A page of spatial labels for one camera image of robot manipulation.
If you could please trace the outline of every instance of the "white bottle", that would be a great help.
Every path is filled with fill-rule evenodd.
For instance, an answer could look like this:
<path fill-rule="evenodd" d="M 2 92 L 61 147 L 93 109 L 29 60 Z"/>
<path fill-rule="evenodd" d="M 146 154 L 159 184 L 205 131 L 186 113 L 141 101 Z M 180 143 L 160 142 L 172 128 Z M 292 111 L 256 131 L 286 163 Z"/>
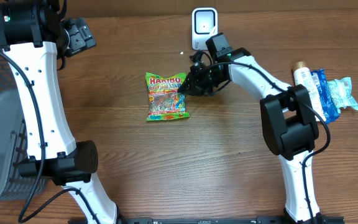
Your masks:
<path fill-rule="evenodd" d="M 326 121 L 324 116 L 323 107 L 320 102 L 320 94 L 316 84 L 314 84 L 313 78 L 311 76 L 310 70 L 306 67 L 305 62 L 297 62 L 293 66 L 293 78 L 295 79 L 295 84 L 302 84 L 309 91 L 310 101 L 313 109 L 321 116 L 321 118 Z"/>

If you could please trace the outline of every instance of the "brown wall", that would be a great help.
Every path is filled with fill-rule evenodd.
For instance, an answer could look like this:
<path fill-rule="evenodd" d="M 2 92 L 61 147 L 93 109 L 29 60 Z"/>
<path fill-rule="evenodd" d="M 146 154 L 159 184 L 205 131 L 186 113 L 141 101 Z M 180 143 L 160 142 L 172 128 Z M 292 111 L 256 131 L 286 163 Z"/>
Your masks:
<path fill-rule="evenodd" d="M 67 0 L 68 17 L 156 16 L 190 14 L 196 7 L 218 12 L 355 9 L 358 0 Z"/>

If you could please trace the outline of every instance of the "snack package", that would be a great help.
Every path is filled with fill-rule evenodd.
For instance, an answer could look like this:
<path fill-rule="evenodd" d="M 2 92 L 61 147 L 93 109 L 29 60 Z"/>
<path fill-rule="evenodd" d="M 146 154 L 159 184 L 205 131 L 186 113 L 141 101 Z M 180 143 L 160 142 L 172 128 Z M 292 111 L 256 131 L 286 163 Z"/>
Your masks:
<path fill-rule="evenodd" d="M 326 123 L 329 124 L 337 120 L 340 114 L 337 112 L 337 109 L 331 99 L 331 95 L 329 94 L 328 83 L 324 69 L 312 71 L 311 77 L 313 78 L 314 84 L 317 86 L 319 91 L 320 102 L 321 106 L 323 107 Z"/>
<path fill-rule="evenodd" d="M 329 81 L 328 88 L 338 113 L 341 113 L 340 108 L 347 108 L 348 106 L 358 110 L 358 103 L 351 95 L 352 80 L 350 77 Z"/>
<path fill-rule="evenodd" d="M 146 72 L 150 101 L 147 121 L 164 121 L 190 116 L 186 111 L 185 96 L 177 93 L 185 79 L 185 73 L 164 78 Z"/>

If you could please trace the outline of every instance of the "light blue package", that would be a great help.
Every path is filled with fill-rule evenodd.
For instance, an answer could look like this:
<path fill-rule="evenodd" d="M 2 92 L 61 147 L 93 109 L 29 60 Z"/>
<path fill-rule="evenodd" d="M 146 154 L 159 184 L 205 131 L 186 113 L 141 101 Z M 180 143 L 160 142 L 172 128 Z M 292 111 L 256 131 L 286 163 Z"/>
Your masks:
<path fill-rule="evenodd" d="M 352 96 L 352 80 L 350 77 L 341 80 L 333 80 L 328 82 L 328 90 L 338 113 L 340 108 L 351 108 L 358 110 L 358 103 Z"/>
<path fill-rule="evenodd" d="M 329 124 L 334 122 L 339 118 L 340 114 L 331 99 L 324 69 L 312 71 L 311 77 L 313 78 L 314 84 L 317 86 L 320 95 L 321 106 L 323 107 L 324 116 L 326 117 L 326 123 Z"/>

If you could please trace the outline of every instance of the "wood grain surface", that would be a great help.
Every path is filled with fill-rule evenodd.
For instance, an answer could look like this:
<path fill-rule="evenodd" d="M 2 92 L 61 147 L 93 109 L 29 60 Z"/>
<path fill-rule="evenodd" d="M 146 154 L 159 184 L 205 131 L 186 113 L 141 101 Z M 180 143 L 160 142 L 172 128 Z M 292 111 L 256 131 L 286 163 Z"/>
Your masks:
<path fill-rule="evenodd" d="M 278 158 L 266 147 L 259 102 L 234 84 L 218 95 L 188 97 L 190 118 L 147 123 L 145 72 L 188 72 L 190 16 L 88 19 L 98 42 L 58 73 L 77 141 L 92 139 L 98 175 L 127 217 L 244 218 L 281 215 L 285 188 Z M 220 14 L 219 31 L 245 47 L 277 78 L 293 83 L 304 60 L 328 80 L 351 77 L 358 101 L 358 9 Z M 358 223 L 358 111 L 329 125 L 332 143 L 314 158 L 314 186 L 325 215 Z M 325 142 L 320 129 L 317 147 Z M 49 183 L 30 212 L 61 190 Z M 24 201 L 0 202 L 0 223 L 15 223 Z M 63 195 L 29 223 L 83 218 Z"/>

